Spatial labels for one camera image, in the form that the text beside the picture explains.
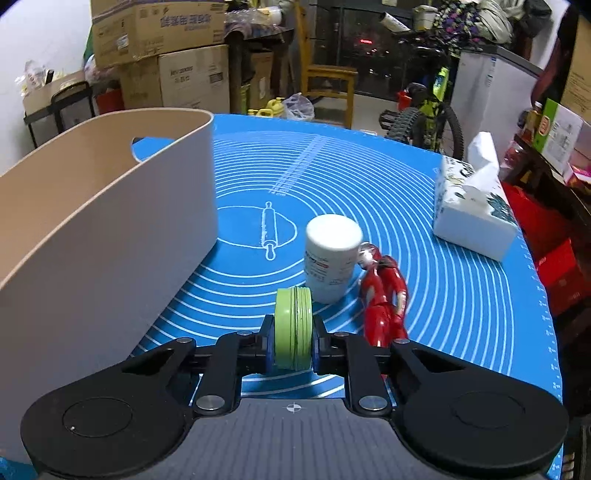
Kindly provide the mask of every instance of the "white wall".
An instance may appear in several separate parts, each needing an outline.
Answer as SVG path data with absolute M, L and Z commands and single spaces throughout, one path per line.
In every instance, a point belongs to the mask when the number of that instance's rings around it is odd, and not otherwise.
M 552 49 L 554 48 L 554 42 L 556 41 L 556 33 L 560 26 L 560 20 L 562 20 L 562 16 L 569 5 L 566 0 L 545 1 L 552 9 L 552 24 L 545 30 L 542 30 L 542 32 L 534 38 L 530 59 L 533 64 L 541 69 L 546 67 L 548 60 L 550 59 Z
M 89 30 L 89 0 L 19 0 L 0 18 L 0 175 L 33 149 L 14 83 L 25 62 L 80 70 Z

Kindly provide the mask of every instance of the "red box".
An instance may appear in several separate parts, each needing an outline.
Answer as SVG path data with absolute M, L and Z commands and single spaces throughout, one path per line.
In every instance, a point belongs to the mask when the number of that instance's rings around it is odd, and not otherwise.
M 553 317 L 591 293 L 590 267 L 588 249 L 573 249 L 570 238 L 535 263 Z
M 557 210 L 544 207 L 519 187 L 505 182 L 502 186 L 534 260 L 541 259 L 572 236 L 571 223 Z

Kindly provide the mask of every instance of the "red action figure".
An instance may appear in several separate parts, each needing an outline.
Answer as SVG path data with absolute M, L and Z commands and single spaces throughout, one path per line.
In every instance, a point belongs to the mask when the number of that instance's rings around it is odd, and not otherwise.
M 382 256 L 378 247 L 365 242 L 359 250 L 359 266 L 367 272 L 361 281 L 361 296 L 369 344 L 387 347 L 394 339 L 408 338 L 404 328 L 408 288 L 396 260 Z

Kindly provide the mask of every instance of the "metal screw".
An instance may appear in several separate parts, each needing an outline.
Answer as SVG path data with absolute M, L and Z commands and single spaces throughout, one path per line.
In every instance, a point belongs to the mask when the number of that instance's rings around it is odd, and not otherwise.
M 219 410 L 226 404 L 226 401 L 218 395 L 205 395 L 195 402 L 195 405 L 202 410 Z
M 368 395 L 359 400 L 359 406 L 368 411 L 380 411 L 388 407 L 388 401 L 377 395 Z

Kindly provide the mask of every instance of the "stacked cardboard boxes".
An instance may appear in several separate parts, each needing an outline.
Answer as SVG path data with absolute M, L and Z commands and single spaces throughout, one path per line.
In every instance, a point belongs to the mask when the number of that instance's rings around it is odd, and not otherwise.
M 91 0 L 99 68 L 118 66 L 127 109 L 229 112 L 225 3 Z

